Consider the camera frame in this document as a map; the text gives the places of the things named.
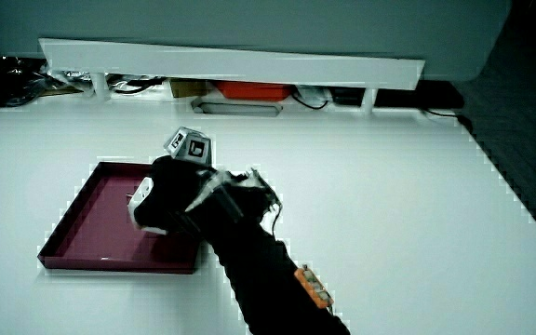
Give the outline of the person's right hand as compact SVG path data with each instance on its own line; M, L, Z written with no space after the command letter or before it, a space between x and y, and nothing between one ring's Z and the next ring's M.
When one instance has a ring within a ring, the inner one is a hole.
M133 225L143 231L185 232L195 238L209 233L208 223L256 222L282 203L260 172L236 174L212 166L212 142L204 133L179 127L164 144L167 153L128 201Z

